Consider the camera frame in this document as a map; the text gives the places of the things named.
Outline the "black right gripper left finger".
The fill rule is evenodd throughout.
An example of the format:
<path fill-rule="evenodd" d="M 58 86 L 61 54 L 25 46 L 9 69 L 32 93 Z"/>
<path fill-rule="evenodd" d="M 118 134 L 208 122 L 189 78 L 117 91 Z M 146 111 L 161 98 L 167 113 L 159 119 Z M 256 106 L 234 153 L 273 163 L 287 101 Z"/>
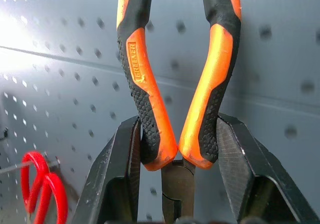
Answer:
<path fill-rule="evenodd" d="M 140 119 L 123 121 L 93 162 L 72 223 L 137 221 L 140 183 Z"/>

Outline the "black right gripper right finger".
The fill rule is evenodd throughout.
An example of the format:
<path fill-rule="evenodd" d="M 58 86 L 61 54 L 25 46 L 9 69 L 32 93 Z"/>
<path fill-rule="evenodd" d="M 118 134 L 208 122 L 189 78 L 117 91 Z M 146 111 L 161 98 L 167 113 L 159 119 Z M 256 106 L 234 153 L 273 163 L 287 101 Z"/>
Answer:
<path fill-rule="evenodd" d="M 217 118 L 218 165 L 237 223 L 319 223 L 281 162 L 235 117 Z"/>

